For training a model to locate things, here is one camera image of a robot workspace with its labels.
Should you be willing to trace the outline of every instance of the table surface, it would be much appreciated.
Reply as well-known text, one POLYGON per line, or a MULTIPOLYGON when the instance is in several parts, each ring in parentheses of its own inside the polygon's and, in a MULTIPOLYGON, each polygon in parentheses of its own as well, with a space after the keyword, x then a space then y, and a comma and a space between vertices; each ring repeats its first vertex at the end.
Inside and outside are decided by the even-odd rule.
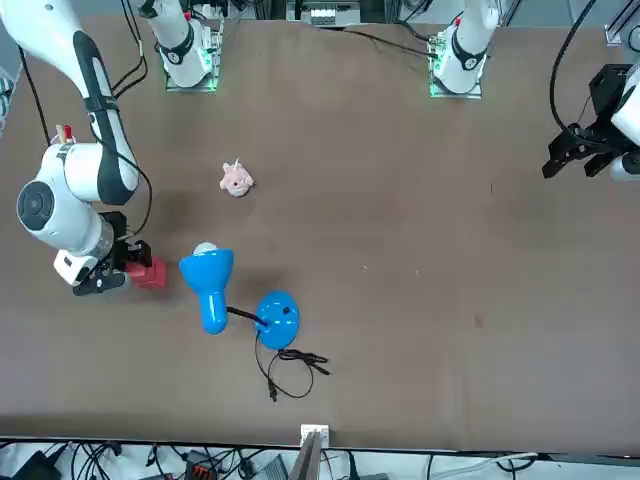
MULTIPOLYGON (((85 27, 112 81, 135 64, 121 18, 85 27)), ((74 298, 20 226, 43 152, 21 80, 0 142, 1 433, 295 444, 322 423, 334 446, 637 451, 640 192, 578 164, 540 172, 566 30, 498 31, 484 99, 468 101, 430 99, 422 58, 250 21, 227 30, 215 96, 169 94, 142 27, 151 71, 120 106, 154 187, 142 238, 169 286, 74 298), (242 199, 218 186, 237 157, 258 182, 242 199), (294 346, 333 373, 308 398, 272 403, 248 322, 202 330, 177 262, 204 240, 235 252, 229 304, 296 297, 294 346)), ((420 47, 397 26, 367 31, 420 47)), ((577 35, 558 79, 566 121, 612 61, 601 31, 577 35)), ((50 126, 89 141, 73 85, 31 65, 50 126)), ((132 223, 145 202, 141 187, 132 223)), ((308 382, 297 362, 277 377, 308 382)))

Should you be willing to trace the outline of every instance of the black wire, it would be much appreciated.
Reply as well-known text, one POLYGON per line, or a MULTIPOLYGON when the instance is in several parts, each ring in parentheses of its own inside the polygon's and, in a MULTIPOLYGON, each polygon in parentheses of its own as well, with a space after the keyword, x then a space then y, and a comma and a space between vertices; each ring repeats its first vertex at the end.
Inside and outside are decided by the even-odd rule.
POLYGON ((404 19, 404 21, 408 22, 419 11, 421 13, 425 13, 429 9, 432 3, 433 3, 433 0, 422 0, 420 3, 418 3, 418 5, 416 5, 416 8, 413 9, 413 11, 409 14, 407 18, 404 19))
POLYGON ((232 313, 234 315, 238 315, 239 317, 244 317, 244 318, 248 318, 250 320, 253 320, 254 322, 259 323, 263 327, 268 327, 269 326, 269 324, 267 322, 265 322, 259 316, 255 315, 255 314, 253 314, 251 312, 246 312, 246 311, 240 310, 239 308, 236 308, 236 307, 227 307, 227 312, 232 313))
POLYGON ((560 119, 560 116, 558 115, 558 110, 556 108, 556 91, 555 90, 556 90, 556 77, 558 76, 558 67, 560 67, 560 62, 562 61, 562 58, 564 57, 564 55, 565 55, 565 53, 567 51, 567 48, 569 48, 569 44, 571 44, 571 41, 573 40, 573 37, 575 36, 576 32, 578 31, 578 28, 580 28, 580 25, 584 21, 585 17, 589 13, 589 11, 591 11, 591 8, 593 7, 593 5, 597 1, 598 0, 589 0, 589 3, 587 3, 587 5, 584 7, 584 10, 582 10, 582 13, 580 14, 580 16, 578 17, 576 22, 573 24, 573 27, 571 27, 571 30, 569 31, 569 34, 567 35, 567 38, 565 39, 564 43, 562 44, 562 47, 560 47, 560 51, 558 52, 558 56, 556 57, 556 60, 553 63, 553 69, 551 70, 551 79, 549 81, 549 105, 551 107, 551 114, 553 115, 553 119, 556 121, 556 123, 562 129, 563 132, 565 132, 565 133, 571 135, 572 137, 574 137, 582 145, 591 146, 591 147, 598 147, 599 149, 601 149, 603 151, 616 152, 617 149, 611 147, 607 143, 594 142, 594 141, 587 140, 587 139, 579 136, 577 133, 575 133, 573 130, 571 130, 569 127, 567 127, 564 124, 562 119, 560 119))
POLYGON ((496 465, 498 465, 498 468, 500 470, 502 470, 503 472, 515 473, 515 472, 521 472, 522 470, 526 470, 531 465, 533 465, 535 462, 536 462, 536 459, 535 458, 531 458, 531 459, 527 460, 525 463, 523 463, 522 465, 518 465, 517 467, 513 465, 513 462, 511 460, 509 460, 509 468, 501 465, 500 462, 496 462, 496 465))
POLYGON ((629 37, 627 38, 627 43, 629 44, 629 48, 636 53, 640 53, 640 50, 635 48, 633 45, 631 45, 632 43, 631 37, 633 36, 633 32, 635 32, 638 28, 640 28, 640 25, 636 25, 631 30, 629 30, 629 37))
POLYGON ((438 55, 436 55, 435 53, 425 52, 423 50, 418 50, 416 48, 405 47, 404 45, 400 45, 399 43, 394 43, 394 42, 392 42, 390 40, 387 40, 385 38, 376 37, 375 35, 371 35, 370 33, 360 32, 358 30, 341 30, 341 31, 345 32, 345 33, 352 33, 354 35, 360 35, 361 37, 369 38, 371 40, 374 40, 374 41, 380 42, 380 43, 384 43, 386 45, 391 45, 392 47, 399 48, 400 50, 404 50, 405 52, 410 52, 410 53, 413 53, 413 54, 416 54, 416 55, 420 55, 420 56, 423 56, 423 57, 438 58, 438 55))
POLYGON ((430 36, 430 35, 424 36, 424 35, 419 34, 418 32, 416 32, 416 30, 415 30, 411 25, 409 25, 409 24, 408 24, 406 21, 404 21, 404 20, 396 20, 396 21, 395 21, 395 22, 393 22, 393 23, 395 23, 396 25, 400 25, 400 26, 402 26, 402 27, 406 28, 406 29, 409 31, 409 33, 410 33, 411 35, 413 35, 414 37, 416 37, 418 40, 422 40, 423 42, 428 42, 428 41, 429 41, 429 39, 431 38, 431 36, 430 36))
POLYGON ((180 452, 178 451, 178 449, 177 449, 175 446, 173 446, 173 445, 169 445, 169 447, 171 448, 171 450, 173 450, 174 452, 176 452, 176 455, 178 455, 178 456, 182 459, 182 461, 183 461, 183 462, 186 462, 186 461, 187 461, 187 458, 189 457, 189 454, 188 454, 188 453, 186 453, 186 452, 180 453, 180 452))
POLYGON ((587 111, 587 105, 589 105, 589 100, 591 100, 591 94, 589 94, 589 96, 585 100, 584 105, 582 106, 582 112, 580 112, 580 116, 578 117, 578 120, 576 120, 576 123, 580 123, 580 120, 582 120, 582 117, 584 116, 584 112, 587 111))
MULTIPOLYGON (((136 46, 140 48, 140 44, 142 43, 142 35, 140 34, 140 29, 138 28, 138 22, 136 22, 136 17, 133 14, 133 9, 131 8, 130 0, 126 0, 127 7, 129 8, 129 13, 127 13, 127 9, 125 7, 124 2, 125 0, 120 0, 120 5, 122 6, 122 12, 124 13, 124 18, 127 21, 127 25, 129 26, 129 32, 131 33, 131 36, 133 37, 133 40, 136 43, 136 46)), ((129 76, 133 75, 140 68, 140 65, 144 66, 142 76, 140 76, 136 80, 133 80, 128 85, 124 86, 122 90, 120 90, 119 92, 114 93, 114 97, 116 99, 120 98, 125 92, 135 87, 140 82, 142 82, 145 78, 147 78, 147 73, 149 72, 149 65, 147 64, 147 57, 144 55, 144 52, 142 52, 142 56, 138 60, 138 64, 134 68, 129 70, 120 80, 118 80, 116 84, 113 86, 112 90, 115 91, 122 84, 122 82, 124 82, 129 76)))
POLYGON ((160 466, 160 462, 158 461, 158 455, 155 455, 154 460, 156 462, 156 467, 158 467, 158 472, 160 472, 160 476, 165 480, 170 480, 170 478, 167 477, 167 475, 162 471, 162 467, 160 466))
POLYGON ((427 476, 425 478, 425 480, 430 480, 431 478, 431 465, 433 465, 433 458, 435 457, 435 455, 431 455, 429 457, 429 463, 427 463, 427 476))
POLYGON ((296 350, 296 349, 280 349, 280 350, 278 350, 277 353, 273 356, 273 358, 269 362, 269 366, 267 367, 267 370, 265 371, 264 367, 262 366, 262 362, 260 362, 260 356, 258 355, 258 341, 259 340, 260 340, 260 332, 258 332, 258 334, 256 335, 256 343, 255 343, 256 363, 258 364, 258 368, 260 369, 260 372, 262 373, 264 378, 267 379, 267 385, 269 386, 269 396, 271 397, 271 399, 274 402, 277 401, 277 399, 278 399, 278 392, 283 393, 284 395, 286 395, 289 398, 296 398, 296 399, 304 398, 307 395, 309 395, 309 393, 311 393, 311 390, 313 389, 313 383, 315 381, 315 375, 313 373, 314 369, 318 373, 321 373, 322 375, 331 375, 331 373, 329 371, 325 370, 324 368, 322 368, 322 367, 320 367, 318 365, 319 363, 328 363, 329 359, 327 359, 326 357, 321 357, 320 355, 316 355, 315 353, 303 353, 303 352, 301 352, 299 350, 296 350), (272 369, 273 364, 275 363, 276 359, 284 360, 284 361, 300 360, 300 361, 304 362, 304 364, 309 369, 309 375, 311 377, 311 381, 309 382, 309 388, 304 393, 302 393, 302 394, 290 393, 290 392, 286 391, 285 389, 283 389, 280 385, 278 385, 273 380, 273 377, 271 376, 271 369, 272 369))
POLYGON ((126 162, 132 168, 134 168, 140 175, 142 175, 142 178, 144 178, 144 181, 147 183, 147 188, 149 190, 149 200, 147 201, 147 211, 144 214, 144 219, 142 220, 142 223, 140 224, 138 229, 134 230, 132 233, 128 234, 125 237, 125 239, 131 238, 131 237, 135 237, 145 227, 145 225, 147 224, 147 221, 149 220, 149 215, 151 214, 151 207, 153 205, 153 187, 151 186, 151 180, 149 180, 149 177, 147 176, 146 173, 144 173, 144 170, 142 170, 142 168, 140 168, 138 165, 133 163, 131 160, 129 160, 127 157, 122 155, 117 150, 113 150, 111 147, 109 147, 109 145, 107 145, 101 139, 99 139, 98 136, 96 135, 96 132, 93 130, 93 126, 90 125, 89 126, 89 130, 91 130, 91 133, 93 134, 93 138, 95 139, 96 142, 98 142, 100 145, 102 145, 103 148, 106 148, 112 155, 114 155, 114 154, 117 155, 121 160, 126 162))
POLYGON ((329 467, 329 476, 331 477, 331 480, 335 480, 335 478, 333 477, 333 469, 331 468, 331 462, 329 461, 329 457, 327 456, 327 451, 322 450, 322 455, 324 455, 324 459, 327 462, 327 467, 329 467))
POLYGON ((231 468, 231 470, 229 470, 229 472, 228 472, 224 477, 222 477, 220 480, 225 480, 225 479, 229 478, 231 475, 233 475, 233 473, 234 473, 234 472, 235 472, 235 471, 240 467, 240 465, 242 464, 242 461, 247 462, 247 461, 251 460, 253 457, 255 457, 256 455, 258 455, 259 453, 264 452, 265 450, 266 450, 266 449, 261 448, 261 449, 259 449, 259 450, 255 451, 255 452, 253 452, 253 453, 252 453, 251 455, 249 455, 248 457, 244 457, 240 462, 238 462, 238 463, 237 463, 237 465, 235 465, 233 468, 231 468))
POLYGON ((36 91, 36 85, 33 83, 33 78, 31 78, 31 73, 29 72, 29 67, 27 66, 27 59, 24 55, 24 50, 22 50, 21 46, 18 46, 18 52, 20 53, 20 60, 22 61, 22 69, 24 73, 27 75, 27 81, 29 82, 29 86, 31 87, 31 93, 33 94, 33 99, 36 102, 36 107, 38 108, 38 115, 40 115, 40 125, 42 125, 42 132, 44 133, 44 140, 47 145, 51 145, 50 136, 49 136, 49 128, 47 127, 47 121, 44 119, 44 113, 42 111, 42 105, 40 104, 40 98, 38 97, 38 92, 36 91))

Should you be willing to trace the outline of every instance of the blue desk lamp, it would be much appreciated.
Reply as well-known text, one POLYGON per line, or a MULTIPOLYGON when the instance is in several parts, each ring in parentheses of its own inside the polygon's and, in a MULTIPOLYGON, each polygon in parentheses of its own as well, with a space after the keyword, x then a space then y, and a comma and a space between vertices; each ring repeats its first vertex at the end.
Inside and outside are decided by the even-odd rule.
POLYGON ((198 296, 204 330, 217 335, 227 326, 227 315, 233 313, 252 319, 262 344, 273 350, 286 348, 298 333, 300 312, 293 297, 285 292, 267 294, 256 315, 228 307, 224 289, 233 269, 233 251, 201 243, 193 255, 180 261, 180 272, 187 285, 198 296))

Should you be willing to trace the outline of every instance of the small plush toy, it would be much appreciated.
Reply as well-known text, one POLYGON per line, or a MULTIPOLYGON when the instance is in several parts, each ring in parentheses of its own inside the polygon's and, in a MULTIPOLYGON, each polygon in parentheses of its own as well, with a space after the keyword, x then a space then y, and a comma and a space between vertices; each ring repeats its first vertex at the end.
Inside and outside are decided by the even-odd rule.
POLYGON ((229 165, 226 162, 222 165, 224 177, 220 181, 220 188, 226 190, 234 197, 245 195, 253 186, 253 178, 251 178, 251 175, 249 175, 249 172, 247 172, 239 160, 240 159, 237 158, 233 165, 229 165))

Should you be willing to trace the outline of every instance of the red object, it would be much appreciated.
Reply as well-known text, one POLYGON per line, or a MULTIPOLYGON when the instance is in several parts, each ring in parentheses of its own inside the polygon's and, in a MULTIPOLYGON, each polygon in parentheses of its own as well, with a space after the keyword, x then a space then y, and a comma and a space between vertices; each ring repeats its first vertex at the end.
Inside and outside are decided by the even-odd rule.
POLYGON ((134 285, 140 288, 164 288, 167 284, 167 265, 156 257, 151 259, 150 267, 127 263, 126 272, 134 285))

